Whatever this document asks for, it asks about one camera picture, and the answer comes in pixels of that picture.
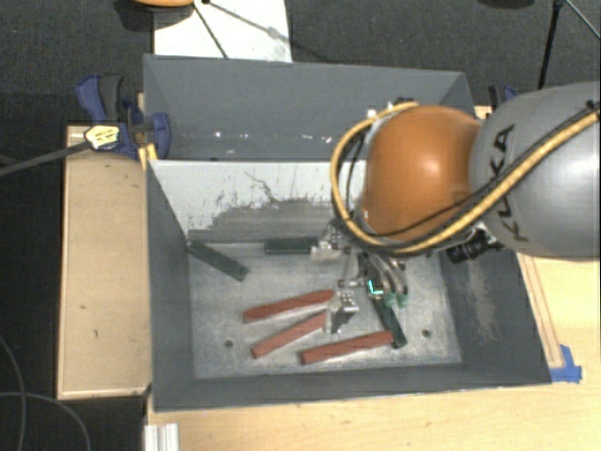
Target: led light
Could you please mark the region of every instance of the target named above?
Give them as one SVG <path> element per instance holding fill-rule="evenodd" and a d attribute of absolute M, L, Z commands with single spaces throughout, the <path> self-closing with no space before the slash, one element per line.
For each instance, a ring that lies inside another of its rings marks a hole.
<path fill-rule="evenodd" d="M 379 296 L 379 295 L 381 295 L 381 294 L 384 293 L 383 290 L 374 290 L 374 284 L 372 283 L 371 279 L 369 281 L 367 281 L 367 286 L 369 287 L 369 293 L 370 294 L 374 294 L 375 296 Z"/>

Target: wooden table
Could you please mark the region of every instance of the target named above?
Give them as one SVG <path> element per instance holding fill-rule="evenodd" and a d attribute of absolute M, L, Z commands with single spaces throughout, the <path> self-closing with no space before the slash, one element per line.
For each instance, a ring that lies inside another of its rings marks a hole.
<path fill-rule="evenodd" d="M 81 131 L 69 129 L 70 144 Z M 150 383 L 142 171 L 88 151 L 69 157 L 66 172 L 57 394 L 140 395 Z M 601 449 L 599 263 L 520 264 L 547 357 L 560 363 L 556 335 L 583 366 L 579 385 L 160 414 L 150 407 L 148 423 L 178 423 L 182 451 Z"/>

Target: gray bin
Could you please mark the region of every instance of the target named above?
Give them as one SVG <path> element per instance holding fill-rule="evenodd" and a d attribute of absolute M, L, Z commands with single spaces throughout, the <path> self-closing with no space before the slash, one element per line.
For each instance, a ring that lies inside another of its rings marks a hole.
<path fill-rule="evenodd" d="M 263 92 L 244 91 L 250 82 L 260 82 Z M 334 287 L 340 276 L 340 263 L 267 256 L 262 248 L 265 239 L 323 231 L 331 218 L 326 161 L 333 143 L 366 108 L 398 97 L 467 110 L 471 101 L 462 74 L 149 56 L 145 94 L 147 111 L 166 111 L 171 118 L 170 158 L 185 159 L 152 162 L 147 170 L 155 410 L 550 381 L 516 256 L 506 250 L 459 265 L 444 254 L 408 261 L 408 306 L 398 313 L 408 345 L 400 350 L 301 365 L 299 350 L 381 329 L 357 290 L 362 310 L 340 334 L 311 334 L 258 360 L 250 354 L 254 343 L 308 314 L 244 324 L 244 309 Z M 226 98 L 227 106 L 216 107 Z M 259 113 L 256 102 L 263 105 Z M 270 102 L 272 118 L 264 119 Z M 216 125 L 222 130 L 215 131 Z M 320 132 L 308 133 L 306 125 Z M 231 138 L 215 144 L 227 129 Z M 353 195 L 361 189 L 362 169 L 356 169 Z M 201 263 L 187 253 L 189 238 L 234 257 L 250 273 L 240 283 Z"/>

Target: red stick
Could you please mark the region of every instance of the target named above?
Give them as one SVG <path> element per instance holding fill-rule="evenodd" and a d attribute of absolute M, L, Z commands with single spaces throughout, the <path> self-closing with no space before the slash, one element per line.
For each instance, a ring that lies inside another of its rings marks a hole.
<path fill-rule="evenodd" d="M 303 294 L 291 299 L 278 301 L 277 303 L 259 305 L 258 307 L 247 309 L 244 311 L 242 316 L 244 317 L 244 322 L 267 319 L 293 309 L 300 309 L 309 305 L 326 303 L 332 298 L 333 295 L 334 291 L 331 289 L 317 290 L 315 292 L 309 292 L 308 294 Z"/>
<path fill-rule="evenodd" d="M 334 357 L 344 356 L 358 350 L 370 350 L 379 348 L 394 342 L 393 333 L 390 331 L 378 331 L 377 333 L 360 335 L 345 341 L 310 348 L 300 353 L 300 360 L 304 365 L 311 365 L 320 361 L 326 361 Z"/>
<path fill-rule="evenodd" d="M 322 312 L 316 316 L 312 316 L 303 322 L 286 329 L 281 333 L 274 334 L 264 341 L 260 342 L 251 347 L 251 353 L 255 359 L 269 354 L 273 350 L 277 350 L 286 344 L 289 344 L 297 339 L 316 331 L 317 329 L 323 328 L 326 323 L 326 313 Z"/>

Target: bin floor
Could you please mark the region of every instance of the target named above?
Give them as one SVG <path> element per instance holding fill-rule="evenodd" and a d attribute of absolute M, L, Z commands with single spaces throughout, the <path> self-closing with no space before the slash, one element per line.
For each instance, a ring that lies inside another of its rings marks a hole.
<path fill-rule="evenodd" d="M 408 338 L 399 350 L 378 348 L 302 365 L 299 351 L 337 340 L 381 331 L 378 315 L 363 288 L 354 290 L 360 311 L 338 334 L 316 331 L 262 358 L 250 347 L 312 316 L 319 308 L 244 323 L 242 312 L 323 288 L 336 289 L 345 259 L 315 263 L 308 256 L 268 256 L 257 243 L 210 244 L 250 269 L 238 282 L 190 257 L 194 373 L 199 380 L 263 374 L 293 374 L 342 369 L 459 363 L 461 354 L 437 258 L 415 257 L 407 263 L 408 305 L 397 317 Z M 356 258 L 347 277 L 357 272 Z"/>

